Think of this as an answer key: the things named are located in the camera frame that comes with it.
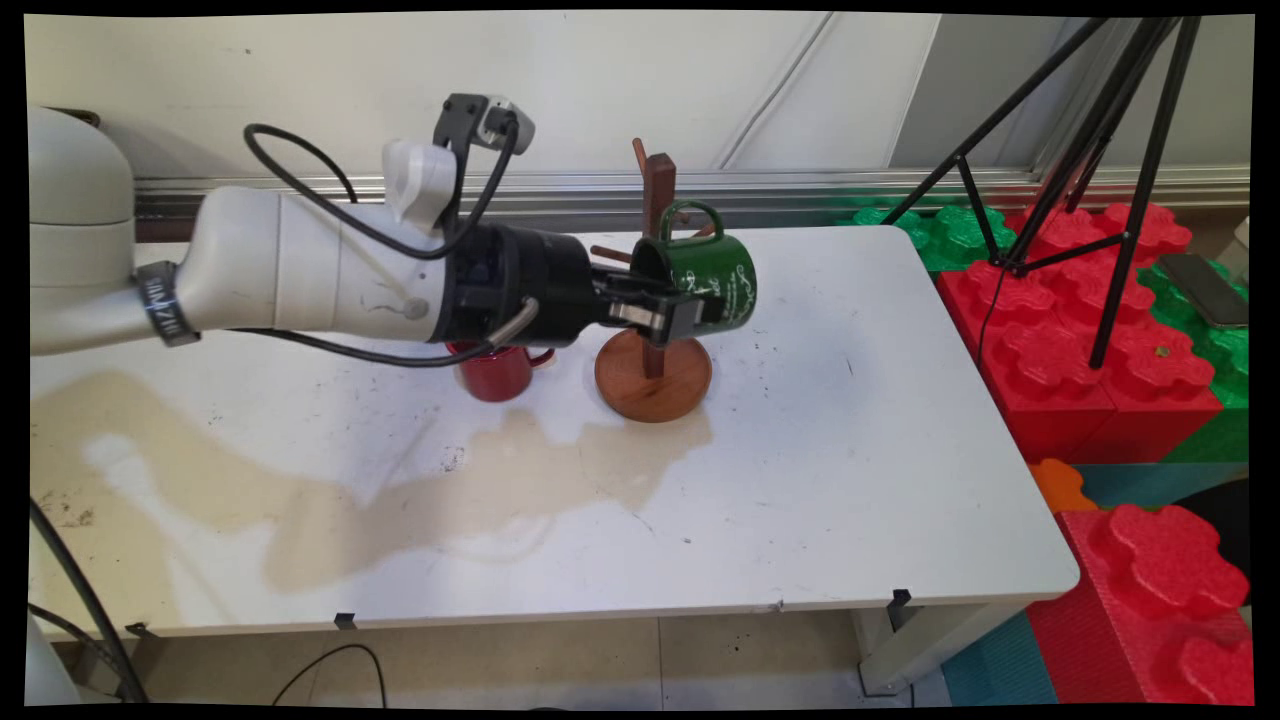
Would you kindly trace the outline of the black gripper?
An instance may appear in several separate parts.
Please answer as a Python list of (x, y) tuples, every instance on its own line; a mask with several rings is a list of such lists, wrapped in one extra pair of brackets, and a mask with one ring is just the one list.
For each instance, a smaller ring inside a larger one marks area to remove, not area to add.
[(669, 281), (628, 268), (593, 264), (568, 234), (476, 225), (444, 259), (440, 342), (476, 342), (506, 324), (526, 297), (539, 305), (516, 346), (561, 348), (590, 325), (635, 329), (664, 347), (717, 332), (724, 300), (689, 295)]

